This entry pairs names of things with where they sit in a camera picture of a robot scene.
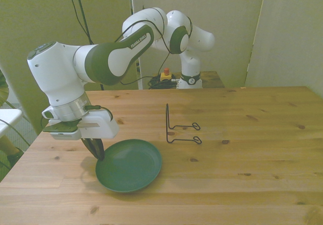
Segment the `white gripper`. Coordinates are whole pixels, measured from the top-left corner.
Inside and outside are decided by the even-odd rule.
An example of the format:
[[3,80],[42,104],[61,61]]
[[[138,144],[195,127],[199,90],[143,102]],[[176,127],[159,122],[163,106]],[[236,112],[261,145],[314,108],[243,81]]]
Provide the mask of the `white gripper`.
[[90,110],[77,125],[82,142],[91,154],[104,160],[104,146],[101,139],[113,139],[119,132],[119,126],[111,114],[105,110]]

